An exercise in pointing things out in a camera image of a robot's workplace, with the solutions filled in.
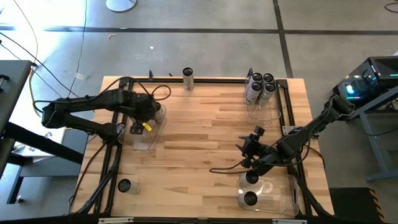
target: wooden tabletop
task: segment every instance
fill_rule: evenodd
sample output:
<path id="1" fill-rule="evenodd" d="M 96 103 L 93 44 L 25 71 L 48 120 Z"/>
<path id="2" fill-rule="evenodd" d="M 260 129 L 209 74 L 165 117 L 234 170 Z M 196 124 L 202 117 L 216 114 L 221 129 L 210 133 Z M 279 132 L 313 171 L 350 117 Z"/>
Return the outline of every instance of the wooden tabletop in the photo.
<path id="1" fill-rule="evenodd" d="M 104 77 L 102 89 L 117 78 Z M 288 83 L 296 125 L 304 126 L 312 120 L 304 81 L 288 79 Z M 144 86 L 151 92 L 160 84 L 144 83 Z M 167 85 L 171 87 L 172 94 L 170 98 L 160 101 L 167 112 L 155 150 L 145 153 L 124 147 L 122 151 L 117 183 L 121 179 L 139 182 L 141 192 L 132 195 L 116 190 L 112 216 L 286 217 L 243 210 L 237 200 L 238 174 L 212 174 L 208 171 L 212 167 L 229 167 L 242 160 L 235 144 L 242 145 L 243 140 L 238 137 L 252 133 L 256 124 L 266 130 L 261 138 L 264 144 L 272 144 L 281 137 L 275 99 L 269 103 L 270 110 L 274 110 L 269 115 L 275 119 L 254 122 L 246 116 L 242 84 L 196 83 L 193 91 L 184 90 L 182 83 Z M 134 84 L 134 91 L 142 92 L 142 89 Z M 160 89 L 155 97 L 166 94 L 166 89 Z M 112 114 L 98 110 L 94 121 L 110 122 Z M 100 146 L 100 138 L 87 144 L 81 170 Z M 311 141 L 311 146 L 319 151 L 315 140 Z M 104 152 L 98 154 L 82 180 L 73 211 L 85 203 L 98 185 Z M 322 160 L 310 151 L 303 164 L 308 188 L 325 210 L 333 213 Z M 266 175 L 286 174 L 286 168 L 275 167 Z M 105 206 L 107 194 L 108 187 L 104 191 L 101 208 Z"/>

